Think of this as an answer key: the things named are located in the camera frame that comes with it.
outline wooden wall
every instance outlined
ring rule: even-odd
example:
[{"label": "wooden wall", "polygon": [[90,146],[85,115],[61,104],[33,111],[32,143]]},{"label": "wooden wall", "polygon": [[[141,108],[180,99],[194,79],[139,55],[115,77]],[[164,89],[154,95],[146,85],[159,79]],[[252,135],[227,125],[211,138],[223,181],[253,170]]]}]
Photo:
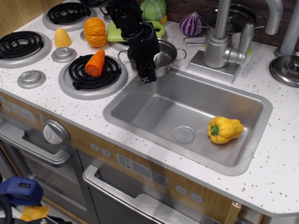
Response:
[{"label": "wooden wall", "polygon": [[10,34],[63,0],[0,0],[0,37]]},{"label": "wooden wall", "polygon": [[[278,33],[267,35],[264,29],[256,29],[254,41],[281,46],[296,0],[282,1],[284,12]],[[13,32],[61,2],[63,0],[0,0],[0,37]],[[168,20],[175,22],[180,22],[184,16],[194,11],[203,15],[207,10],[218,5],[218,0],[165,0],[165,2]],[[267,17],[269,14],[265,0],[232,0],[232,3],[248,7],[257,16]],[[295,49],[299,51],[299,42],[297,42]]]}]

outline orange carrot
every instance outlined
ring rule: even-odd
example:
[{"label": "orange carrot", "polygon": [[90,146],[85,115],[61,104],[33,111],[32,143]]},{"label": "orange carrot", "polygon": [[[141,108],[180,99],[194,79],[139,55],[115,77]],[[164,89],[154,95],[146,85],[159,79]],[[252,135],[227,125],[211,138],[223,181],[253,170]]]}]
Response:
[{"label": "orange carrot", "polygon": [[85,70],[91,76],[100,76],[105,62],[105,52],[103,49],[95,53],[86,63]]}]

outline orange pumpkin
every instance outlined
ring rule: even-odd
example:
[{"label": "orange pumpkin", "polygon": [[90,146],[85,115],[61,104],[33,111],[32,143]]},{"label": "orange pumpkin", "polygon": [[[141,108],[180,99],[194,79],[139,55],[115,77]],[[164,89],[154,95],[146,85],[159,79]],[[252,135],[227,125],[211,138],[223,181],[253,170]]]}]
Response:
[{"label": "orange pumpkin", "polygon": [[98,17],[92,17],[86,20],[84,23],[84,37],[93,47],[105,45],[107,36],[103,20]]}]

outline yellow cloth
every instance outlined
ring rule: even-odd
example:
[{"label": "yellow cloth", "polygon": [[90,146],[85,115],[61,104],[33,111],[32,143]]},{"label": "yellow cloth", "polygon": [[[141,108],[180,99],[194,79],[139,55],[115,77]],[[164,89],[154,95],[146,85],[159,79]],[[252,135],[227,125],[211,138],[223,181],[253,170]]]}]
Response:
[{"label": "yellow cloth", "polygon": [[21,220],[26,222],[47,217],[50,205],[47,206],[25,206],[21,215]]}]

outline oven handle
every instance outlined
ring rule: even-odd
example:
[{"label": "oven handle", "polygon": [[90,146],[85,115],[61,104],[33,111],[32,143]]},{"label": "oven handle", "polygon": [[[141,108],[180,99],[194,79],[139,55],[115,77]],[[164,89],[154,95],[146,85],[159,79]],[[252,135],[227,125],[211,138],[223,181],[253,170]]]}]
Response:
[{"label": "oven handle", "polygon": [[136,198],[130,197],[100,180],[99,172],[98,168],[89,165],[83,172],[84,182],[151,221],[157,224],[200,224],[147,194],[140,194]]},{"label": "oven handle", "polygon": [[66,151],[60,149],[57,153],[51,154],[23,139],[24,135],[24,130],[0,119],[0,139],[9,145],[16,147],[53,167],[63,167],[70,161],[71,155]]}]

